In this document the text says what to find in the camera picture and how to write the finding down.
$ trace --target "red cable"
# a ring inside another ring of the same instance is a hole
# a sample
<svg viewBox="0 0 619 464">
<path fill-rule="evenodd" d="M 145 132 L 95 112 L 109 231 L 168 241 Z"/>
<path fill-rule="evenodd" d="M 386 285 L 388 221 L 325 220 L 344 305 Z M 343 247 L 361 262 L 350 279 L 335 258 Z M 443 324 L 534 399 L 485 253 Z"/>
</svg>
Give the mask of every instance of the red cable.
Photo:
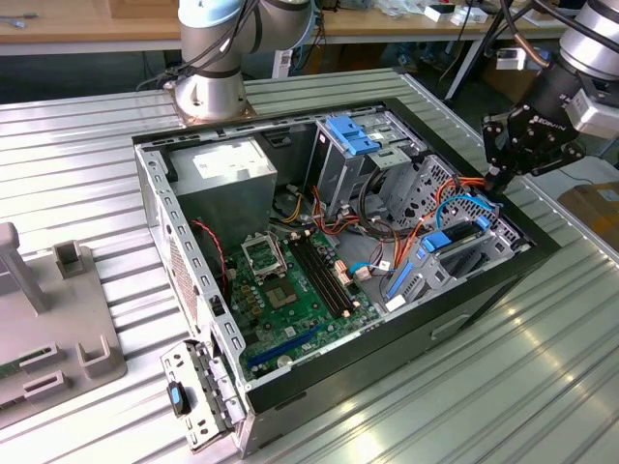
<svg viewBox="0 0 619 464">
<path fill-rule="evenodd" d="M 223 258 L 223 250 L 221 249 L 221 243 L 220 243 L 219 239 L 217 238 L 217 236 L 215 235 L 215 233 L 208 226 L 204 225 L 199 220 L 195 220 L 195 219 L 192 220 L 192 224 L 199 225 L 200 227 L 202 227 L 202 229 L 204 229 L 204 230 L 206 230 L 208 232 L 208 234 L 211 236 L 211 239 L 213 239 L 213 242 L 215 243 L 215 247 L 217 247 L 217 250 L 220 253 L 221 280 L 223 282 L 223 286 L 222 286 L 221 292 L 223 293 L 223 296 L 225 297 L 225 286 L 227 284 L 227 278 L 225 277 L 225 260 Z"/>
</svg>

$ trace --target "metal table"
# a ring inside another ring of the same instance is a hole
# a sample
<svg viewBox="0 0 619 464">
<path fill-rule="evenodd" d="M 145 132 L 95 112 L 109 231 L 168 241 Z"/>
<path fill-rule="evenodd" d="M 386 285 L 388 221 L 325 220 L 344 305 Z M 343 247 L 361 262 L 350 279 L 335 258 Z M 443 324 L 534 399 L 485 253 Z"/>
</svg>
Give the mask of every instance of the metal table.
<svg viewBox="0 0 619 464">
<path fill-rule="evenodd" d="M 398 97 L 485 168 L 479 135 L 389 70 L 255 81 L 248 94 L 259 113 Z M 129 366 L 0 430 L 3 462 L 234 462 L 229 439 L 190 454 L 159 363 L 185 322 L 146 229 L 130 135 L 178 127 L 169 97 L 5 105 L 0 122 L 0 216 L 26 256 L 67 239 L 94 249 Z M 248 462 L 616 462 L 617 266 L 526 183 L 509 194 L 564 248 L 470 330 Z"/>
</svg>

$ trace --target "ram slot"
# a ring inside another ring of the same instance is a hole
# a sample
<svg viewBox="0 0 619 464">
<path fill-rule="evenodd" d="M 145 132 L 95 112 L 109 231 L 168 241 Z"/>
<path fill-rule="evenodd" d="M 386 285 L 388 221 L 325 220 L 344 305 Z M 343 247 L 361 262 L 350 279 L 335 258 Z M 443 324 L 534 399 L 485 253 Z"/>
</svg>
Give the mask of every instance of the ram slot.
<svg viewBox="0 0 619 464">
<path fill-rule="evenodd" d="M 290 251 L 334 319 L 341 317 L 345 310 L 353 310 L 354 306 L 311 242 L 294 242 L 290 244 Z"/>
</svg>

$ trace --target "chip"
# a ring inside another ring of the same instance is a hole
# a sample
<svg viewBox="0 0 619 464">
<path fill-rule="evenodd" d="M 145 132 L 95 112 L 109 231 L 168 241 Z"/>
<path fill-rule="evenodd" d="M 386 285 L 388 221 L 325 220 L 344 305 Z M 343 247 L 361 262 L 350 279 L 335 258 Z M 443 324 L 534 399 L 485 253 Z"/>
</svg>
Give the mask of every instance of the chip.
<svg viewBox="0 0 619 464">
<path fill-rule="evenodd" d="M 266 282 L 264 284 L 264 292 L 274 309 L 279 309 L 298 300 L 294 287 L 286 277 Z"/>
</svg>

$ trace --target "workbench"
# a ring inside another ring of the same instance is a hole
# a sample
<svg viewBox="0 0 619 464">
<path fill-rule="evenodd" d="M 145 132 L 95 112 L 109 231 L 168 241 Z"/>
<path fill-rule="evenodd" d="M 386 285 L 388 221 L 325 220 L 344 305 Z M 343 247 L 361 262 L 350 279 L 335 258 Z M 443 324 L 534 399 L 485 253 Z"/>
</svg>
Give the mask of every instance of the workbench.
<svg viewBox="0 0 619 464">
<path fill-rule="evenodd" d="M 247 91 L 259 114 L 396 97 L 486 169 L 480 136 L 391 70 L 253 81 Z M 181 127 L 169 95 L 10 104 L 0 121 L 0 216 L 19 229 L 26 258 L 68 239 L 94 250 L 129 367 L 0 430 L 3 462 L 233 462 L 230 439 L 191 455 L 159 362 L 186 322 L 146 227 L 131 135 Z M 508 194 L 563 248 L 470 329 L 247 462 L 616 462 L 617 264 L 530 180 Z"/>
<path fill-rule="evenodd" d="M 0 23 L 0 56 L 113 51 L 177 50 L 181 47 L 178 19 L 114 19 L 104 0 L 3 0 L 0 15 L 36 12 L 42 17 L 19 29 Z M 326 44 L 386 44 L 455 41 L 461 26 L 434 22 L 422 14 L 393 18 L 376 9 L 324 12 Z M 472 42 L 446 99 L 456 92 L 491 23 L 467 24 L 462 41 Z M 518 29 L 527 39 L 558 39 L 564 26 L 538 27 L 522 19 Z M 510 33 L 501 36 L 508 39 Z M 289 53 L 276 52 L 273 77 L 288 75 Z"/>
</svg>

